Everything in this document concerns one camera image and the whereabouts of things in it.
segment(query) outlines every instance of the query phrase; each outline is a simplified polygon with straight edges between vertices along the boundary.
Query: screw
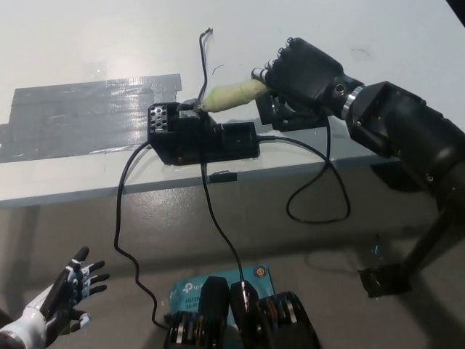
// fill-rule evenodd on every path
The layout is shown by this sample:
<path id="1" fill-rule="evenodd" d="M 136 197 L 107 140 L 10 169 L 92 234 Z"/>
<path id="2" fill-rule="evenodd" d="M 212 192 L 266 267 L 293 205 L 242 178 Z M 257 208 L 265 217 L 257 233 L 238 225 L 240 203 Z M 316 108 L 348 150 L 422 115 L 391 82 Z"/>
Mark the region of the screw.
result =
<path id="1" fill-rule="evenodd" d="M 343 84 L 339 84 L 336 86 L 336 92 L 342 93 L 344 92 L 345 88 Z"/>

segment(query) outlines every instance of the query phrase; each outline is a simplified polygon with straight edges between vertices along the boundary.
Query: gray floor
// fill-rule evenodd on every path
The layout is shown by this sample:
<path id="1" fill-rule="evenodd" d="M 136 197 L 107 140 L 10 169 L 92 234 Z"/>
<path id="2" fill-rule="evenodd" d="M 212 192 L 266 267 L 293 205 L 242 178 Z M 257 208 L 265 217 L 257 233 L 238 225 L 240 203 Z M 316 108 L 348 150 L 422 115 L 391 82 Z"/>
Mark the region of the gray floor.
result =
<path id="1" fill-rule="evenodd" d="M 309 227 L 284 212 L 287 196 L 305 179 L 211 186 L 218 220 L 243 263 L 267 263 L 277 292 L 301 297 L 324 348 L 465 348 L 461 230 L 448 234 L 434 263 L 413 281 L 413 292 L 368 299 L 357 269 L 399 260 L 434 219 L 434 202 L 387 190 L 368 170 L 349 171 L 344 179 L 353 217 Z M 334 183 L 328 176 L 305 193 L 296 213 L 316 219 L 342 214 Z M 134 285 L 130 262 L 113 251 L 114 219 L 114 198 L 0 212 L 0 308 L 19 316 L 86 244 L 89 261 L 106 260 L 112 279 L 106 293 L 81 306 L 91 312 L 92 325 L 53 348 L 161 348 L 164 333 L 150 322 L 150 298 Z M 169 311 L 176 281 L 234 268 L 202 188 L 125 196 L 121 245 L 140 259 L 142 280 L 159 298 L 159 318 Z"/>

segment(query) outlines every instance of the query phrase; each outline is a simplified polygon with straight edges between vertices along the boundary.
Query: white robotic hand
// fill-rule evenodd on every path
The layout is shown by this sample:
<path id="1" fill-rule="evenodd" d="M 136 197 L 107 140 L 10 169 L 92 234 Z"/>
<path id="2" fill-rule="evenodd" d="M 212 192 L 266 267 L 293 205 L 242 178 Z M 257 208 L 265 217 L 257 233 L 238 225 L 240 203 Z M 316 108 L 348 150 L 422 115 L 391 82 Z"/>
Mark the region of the white robotic hand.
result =
<path id="1" fill-rule="evenodd" d="M 105 291 L 106 285 L 92 285 L 107 280 L 110 275 L 91 276 L 93 271 L 105 265 L 104 261 L 82 268 L 88 254 L 88 247 L 81 248 L 55 283 L 26 306 L 21 318 L 6 325 L 0 332 L 23 344 L 19 348 L 42 349 L 52 344 L 63 332 L 76 332 L 89 325 L 90 315 L 74 307 L 87 297 Z"/>

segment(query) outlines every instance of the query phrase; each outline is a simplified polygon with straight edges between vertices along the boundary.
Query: black cable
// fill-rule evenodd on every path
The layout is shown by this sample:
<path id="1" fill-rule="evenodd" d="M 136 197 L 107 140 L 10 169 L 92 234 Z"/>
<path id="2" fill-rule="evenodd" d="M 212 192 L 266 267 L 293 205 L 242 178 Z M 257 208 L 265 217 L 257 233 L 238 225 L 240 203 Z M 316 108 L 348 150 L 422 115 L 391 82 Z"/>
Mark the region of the black cable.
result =
<path id="1" fill-rule="evenodd" d="M 313 148 L 312 146 L 310 146 L 310 145 L 308 145 L 306 143 L 300 142 L 299 140 L 293 140 L 292 138 L 278 137 L 278 136 L 258 136 L 259 142 L 283 141 L 283 142 L 289 142 L 289 143 L 293 143 L 295 145 L 299 145 L 299 146 L 307 149 L 308 151 L 311 151 L 312 153 L 316 154 L 317 156 L 319 156 L 325 162 L 325 164 L 323 165 L 321 170 L 317 173 L 317 175 L 314 176 L 308 183 L 306 183 L 305 185 L 303 185 L 302 187 L 297 189 L 290 196 L 290 198 L 289 198 L 289 200 L 288 200 L 288 202 L 286 204 L 286 213 L 288 214 L 288 216 L 290 218 L 292 218 L 293 220 L 295 220 L 297 222 L 307 223 L 307 224 L 314 224 L 314 225 L 329 224 L 329 223 L 341 222 L 343 220 L 346 220 L 350 216 L 350 214 L 352 213 L 352 205 L 350 203 L 349 194 L 347 193 L 347 189 L 346 189 L 346 186 L 344 184 L 344 181 L 342 180 L 341 175 L 339 174 L 337 168 L 331 163 L 331 157 L 330 157 L 330 155 L 331 155 L 331 127 L 329 126 L 329 121 L 327 121 L 327 122 L 328 122 L 326 124 L 327 138 L 328 138 L 327 139 L 327 146 L 326 146 L 327 156 L 324 156 L 317 149 Z M 302 220 L 302 219 L 300 219 L 298 217 L 293 216 L 291 214 L 291 211 L 290 211 L 290 205 L 291 205 L 292 200 L 297 196 L 297 194 L 299 194 L 305 188 L 308 188 L 309 186 L 311 186 L 311 184 L 315 183 L 318 179 L 320 179 L 324 175 L 327 168 L 331 169 L 331 171 L 336 176 L 337 181 L 339 182 L 339 186 L 341 187 L 342 195 L 344 196 L 344 200 L 346 202 L 346 214 L 343 217 L 340 217 L 340 218 L 333 218 L 331 220 L 316 220 L 316 221 Z"/>
<path id="2" fill-rule="evenodd" d="M 146 148 L 149 144 L 150 143 L 147 140 L 146 142 L 141 144 L 132 153 L 132 155 L 129 157 L 128 161 L 126 162 L 126 166 L 124 167 L 123 173 L 121 173 L 121 178 L 120 178 L 119 184 L 118 184 L 118 193 L 116 194 L 116 229 L 115 229 L 115 238 L 114 238 L 114 241 L 113 241 L 113 246 L 115 247 L 115 250 L 117 252 L 121 253 L 124 257 L 126 257 L 126 258 L 128 258 L 129 260 L 132 261 L 132 263 L 136 267 L 136 275 L 135 275 L 134 279 L 136 281 L 137 286 L 140 287 L 145 293 L 147 293 L 150 296 L 150 298 L 152 298 L 152 301 L 153 301 L 152 322 L 156 326 L 158 326 L 158 327 L 160 327 L 162 329 L 168 329 L 168 327 L 160 324 L 159 322 L 157 322 L 155 320 L 155 313 L 157 311 L 157 299 L 156 299 L 155 295 L 139 280 L 139 278 L 140 278 L 140 265 L 139 265 L 139 262 L 137 262 L 136 258 L 132 254 L 124 251 L 118 245 L 119 234 L 120 234 L 120 230 L 121 230 L 121 201 L 122 201 L 122 198 L 123 198 L 124 182 L 126 180 L 126 176 L 128 174 L 129 167 L 131 167 L 131 164 L 134 161 L 134 159 L 136 158 L 137 154 L 140 153 L 140 151 L 142 151 L 144 148 Z"/>
<path id="3" fill-rule="evenodd" d="M 208 82 L 207 72 L 206 72 L 205 50 L 203 49 L 203 42 L 202 42 L 202 39 L 203 39 L 203 37 L 204 37 L 205 35 L 210 34 L 210 33 L 213 33 L 213 29 L 208 28 L 206 31 L 204 31 L 204 32 L 198 37 L 198 44 L 199 44 L 200 47 L 201 47 L 201 59 L 202 59 L 202 69 L 203 69 L 203 85 L 202 85 L 202 87 L 201 87 L 200 92 L 198 93 L 198 100 L 199 100 L 199 102 L 201 102 L 202 99 L 203 99 L 203 95 L 205 94 L 206 85 L 207 85 L 207 82 Z"/>
<path id="4" fill-rule="evenodd" d="M 208 28 L 206 31 L 204 31 L 200 37 L 198 38 L 198 43 L 200 44 L 201 47 L 201 56 L 202 56 L 202 71 L 203 71 L 203 85 L 202 88 L 198 94 L 198 100 L 199 102 L 202 101 L 203 99 L 203 94 L 205 93 L 207 83 L 208 83 L 208 76 L 207 76 L 207 71 L 206 71 L 206 60 L 205 60 L 205 52 L 203 49 L 203 42 L 202 39 L 205 35 L 212 33 L 213 29 Z M 211 207 L 211 199 L 210 199 L 210 193 L 209 189 L 207 187 L 207 175 L 206 175 L 206 161 L 204 160 L 203 156 L 203 146 L 200 144 L 200 158 L 201 158 L 201 174 L 202 174 L 202 184 L 203 184 L 203 189 L 205 190 L 205 197 L 206 197 L 206 203 L 209 207 L 209 212 L 211 216 L 211 220 L 213 220 L 213 223 L 215 224 L 215 227 L 217 227 L 217 230 L 219 231 L 219 234 L 222 236 L 222 238 L 226 241 L 227 245 L 230 247 L 232 254 L 234 255 L 234 258 L 238 264 L 238 269 L 239 269 L 239 279 L 240 281 L 244 281 L 244 274 L 242 270 L 242 263 L 240 262 L 239 254 L 235 250 L 233 244 L 229 240 L 229 238 L 226 236 L 226 234 L 223 232 L 221 227 L 219 226 L 219 223 L 217 221 L 217 218 L 215 217 L 215 214 L 213 212 L 213 208 Z"/>
<path id="5" fill-rule="evenodd" d="M 231 243 L 231 241 L 229 240 L 229 238 L 226 236 L 226 234 L 223 232 L 223 230 L 222 230 L 221 227 L 219 226 L 218 221 L 217 221 L 217 219 L 215 218 L 215 214 L 213 213 L 213 209 L 212 209 L 212 207 L 211 207 L 211 200 L 210 200 L 209 189 L 208 189 L 207 184 L 206 184 L 206 163 L 205 163 L 205 162 L 201 164 L 201 171 L 202 171 L 202 184 L 203 184 L 203 189 L 205 190 L 206 203 L 207 203 L 207 205 L 209 206 L 209 211 L 210 211 L 211 220 L 213 220 L 213 223 L 214 223 L 215 226 L 217 227 L 217 230 L 218 230 L 219 233 L 221 234 L 222 238 L 226 241 L 226 244 L 228 244 L 228 246 L 230 247 L 231 252 L 232 252 L 232 254 L 234 255 L 235 261 L 236 261 L 237 264 L 238 264 L 239 279 L 240 279 L 241 281 L 244 281 L 244 274 L 243 274 L 243 271 L 242 271 L 242 263 L 240 262 L 239 254 L 238 254 L 238 252 L 235 250 L 235 248 L 234 248 L 233 244 Z"/>

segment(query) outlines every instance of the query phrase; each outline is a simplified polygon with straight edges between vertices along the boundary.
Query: table surface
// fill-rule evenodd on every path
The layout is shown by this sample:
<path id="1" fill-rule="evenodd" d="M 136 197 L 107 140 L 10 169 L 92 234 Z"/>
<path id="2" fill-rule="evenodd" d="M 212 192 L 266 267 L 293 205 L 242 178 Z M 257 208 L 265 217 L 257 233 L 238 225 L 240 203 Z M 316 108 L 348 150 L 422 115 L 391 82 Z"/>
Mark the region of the table surface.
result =
<path id="1" fill-rule="evenodd" d="M 20 87 L 180 73 L 178 101 L 194 97 L 203 82 L 198 35 L 212 27 L 209 88 L 247 79 L 289 36 L 300 36 L 341 62 L 348 75 L 366 84 L 398 84 L 465 129 L 465 30 L 445 0 L 17 0 L 2 7 L 0 124 L 9 121 Z M 259 116 L 251 103 L 213 117 Z M 339 166 L 380 161 L 349 139 L 340 120 L 332 118 L 331 125 L 332 159 Z M 325 149 L 323 129 L 285 136 Z M 258 159 L 210 164 L 209 173 L 229 170 L 246 180 L 321 166 L 317 156 L 292 145 L 264 144 L 261 150 Z M 114 195 L 128 157 L 120 152 L 0 164 L 0 207 Z M 199 166 L 167 167 L 147 151 L 126 191 L 200 182 Z"/>

